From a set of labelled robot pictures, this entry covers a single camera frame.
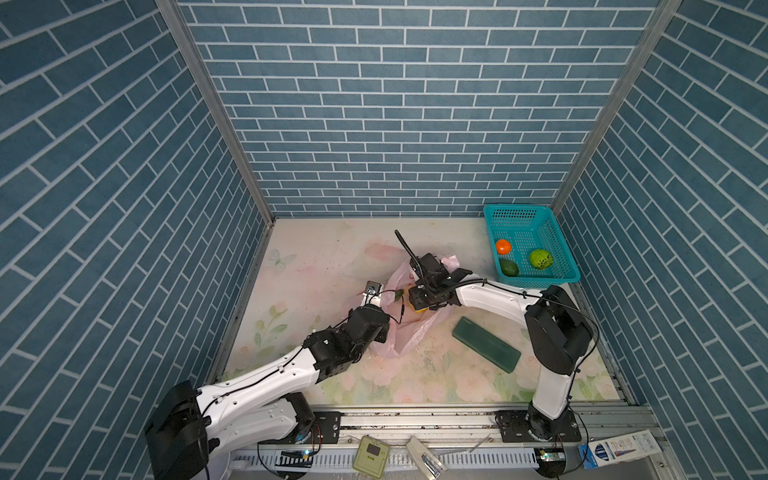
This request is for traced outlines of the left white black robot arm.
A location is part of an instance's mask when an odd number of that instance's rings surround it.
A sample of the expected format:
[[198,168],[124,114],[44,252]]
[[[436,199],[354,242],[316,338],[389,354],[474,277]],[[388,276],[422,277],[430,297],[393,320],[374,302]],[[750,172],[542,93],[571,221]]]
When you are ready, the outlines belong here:
[[372,343],[385,341],[389,325],[379,306],[362,305],[257,370],[199,388],[188,380],[174,385],[144,427],[154,477],[192,479],[219,455],[304,438],[314,423],[304,390],[359,362]]

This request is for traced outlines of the teal plastic basket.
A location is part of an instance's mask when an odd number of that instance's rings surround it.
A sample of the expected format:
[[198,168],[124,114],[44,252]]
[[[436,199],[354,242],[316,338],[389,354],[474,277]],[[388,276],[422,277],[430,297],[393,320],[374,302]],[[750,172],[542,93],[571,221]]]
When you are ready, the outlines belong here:
[[[499,282],[543,290],[551,285],[581,280],[581,272],[551,209],[524,204],[492,204],[486,205],[483,213]],[[511,243],[510,254],[499,256],[496,253],[495,242],[499,239]],[[529,254],[535,249],[549,251],[554,257],[554,264],[545,270],[533,268],[529,263]],[[499,265],[501,258],[516,262],[520,274],[517,277],[504,276]]]

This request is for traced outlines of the white small device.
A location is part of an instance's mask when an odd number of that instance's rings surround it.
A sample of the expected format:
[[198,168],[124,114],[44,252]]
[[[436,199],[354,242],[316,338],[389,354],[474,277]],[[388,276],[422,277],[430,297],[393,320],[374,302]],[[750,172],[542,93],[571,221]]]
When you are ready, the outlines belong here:
[[406,449],[416,468],[427,480],[437,480],[448,467],[418,438],[411,437],[406,444]]

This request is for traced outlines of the dark green rectangular block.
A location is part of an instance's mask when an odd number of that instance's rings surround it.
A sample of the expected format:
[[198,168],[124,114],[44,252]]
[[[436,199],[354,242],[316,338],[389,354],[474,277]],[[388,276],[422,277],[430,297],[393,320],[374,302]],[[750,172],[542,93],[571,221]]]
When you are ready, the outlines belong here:
[[515,370],[521,357],[517,349],[466,317],[460,318],[452,336],[507,374]]

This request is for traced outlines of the blue white paper box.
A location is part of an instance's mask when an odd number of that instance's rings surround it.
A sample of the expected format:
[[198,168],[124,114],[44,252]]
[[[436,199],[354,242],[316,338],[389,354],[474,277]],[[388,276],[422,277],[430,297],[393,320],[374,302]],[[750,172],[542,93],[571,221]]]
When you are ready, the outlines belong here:
[[633,462],[662,452],[650,430],[590,441],[579,446],[587,470]]

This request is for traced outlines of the green digital timer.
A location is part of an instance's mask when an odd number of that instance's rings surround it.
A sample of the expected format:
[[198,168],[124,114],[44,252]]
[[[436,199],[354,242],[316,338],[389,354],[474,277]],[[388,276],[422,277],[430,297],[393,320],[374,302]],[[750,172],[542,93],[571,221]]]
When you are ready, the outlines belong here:
[[352,468],[374,479],[381,479],[388,462],[391,447],[373,437],[363,436],[360,440]]

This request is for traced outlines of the bright green lime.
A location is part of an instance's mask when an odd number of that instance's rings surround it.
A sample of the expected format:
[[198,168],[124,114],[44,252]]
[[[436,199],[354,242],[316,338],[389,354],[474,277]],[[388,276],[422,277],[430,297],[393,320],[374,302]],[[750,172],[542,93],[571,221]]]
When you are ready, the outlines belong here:
[[554,257],[547,250],[535,249],[529,254],[529,263],[537,270],[545,270],[554,264]]

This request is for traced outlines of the pink plastic bag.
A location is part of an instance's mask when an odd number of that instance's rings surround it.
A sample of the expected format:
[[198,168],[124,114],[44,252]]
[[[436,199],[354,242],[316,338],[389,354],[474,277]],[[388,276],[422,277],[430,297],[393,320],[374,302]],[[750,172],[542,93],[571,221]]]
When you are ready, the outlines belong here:
[[408,297],[415,281],[410,262],[406,260],[386,282],[380,307],[391,316],[390,326],[386,340],[372,345],[375,355],[387,359],[403,357],[425,339],[432,327],[446,320],[455,310],[453,306],[448,306],[437,311],[417,311]]

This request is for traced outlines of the orange tangerine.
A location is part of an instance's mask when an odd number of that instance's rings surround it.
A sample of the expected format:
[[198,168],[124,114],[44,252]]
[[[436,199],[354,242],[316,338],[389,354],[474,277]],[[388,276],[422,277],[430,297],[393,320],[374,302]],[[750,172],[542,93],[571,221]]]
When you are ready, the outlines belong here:
[[499,239],[495,242],[495,251],[499,256],[508,255],[512,251],[512,245],[506,239]]

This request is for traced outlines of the yellow lemon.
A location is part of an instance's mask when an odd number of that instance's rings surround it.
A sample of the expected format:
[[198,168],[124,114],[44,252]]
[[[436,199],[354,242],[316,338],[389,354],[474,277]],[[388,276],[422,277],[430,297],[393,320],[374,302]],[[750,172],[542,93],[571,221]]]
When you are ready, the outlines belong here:
[[416,314],[422,314],[428,310],[426,306],[422,304],[414,304],[412,301],[408,301],[407,304]]

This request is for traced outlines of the dark green avocado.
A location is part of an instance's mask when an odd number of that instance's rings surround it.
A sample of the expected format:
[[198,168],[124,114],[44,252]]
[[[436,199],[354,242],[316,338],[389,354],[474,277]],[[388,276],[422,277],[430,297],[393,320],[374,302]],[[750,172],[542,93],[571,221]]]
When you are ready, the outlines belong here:
[[518,264],[512,260],[501,258],[499,260],[501,272],[506,277],[517,277],[520,274]]

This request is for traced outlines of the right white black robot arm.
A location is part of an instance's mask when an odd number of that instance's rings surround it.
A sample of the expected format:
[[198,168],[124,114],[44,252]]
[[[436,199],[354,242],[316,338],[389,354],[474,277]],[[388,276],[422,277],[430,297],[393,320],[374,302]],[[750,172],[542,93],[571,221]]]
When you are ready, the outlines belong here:
[[595,343],[595,328],[567,291],[551,285],[538,293],[516,291],[472,271],[450,271],[436,256],[413,255],[415,285],[408,299],[415,310],[465,306],[482,309],[523,325],[540,364],[536,391],[528,406],[531,435],[550,441],[572,423],[568,409],[577,371]]

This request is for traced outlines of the aluminium mounting rail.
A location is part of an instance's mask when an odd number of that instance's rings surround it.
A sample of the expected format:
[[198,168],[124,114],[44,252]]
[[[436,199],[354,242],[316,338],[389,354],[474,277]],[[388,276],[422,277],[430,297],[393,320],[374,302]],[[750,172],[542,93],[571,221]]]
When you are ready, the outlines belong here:
[[665,440],[648,406],[624,402],[574,402],[559,430],[547,436],[531,427],[523,404],[467,404],[423,406],[316,406],[317,421],[333,447],[351,445],[364,436],[401,446],[412,437],[431,446],[483,447],[513,445],[577,445],[589,440],[648,430]]

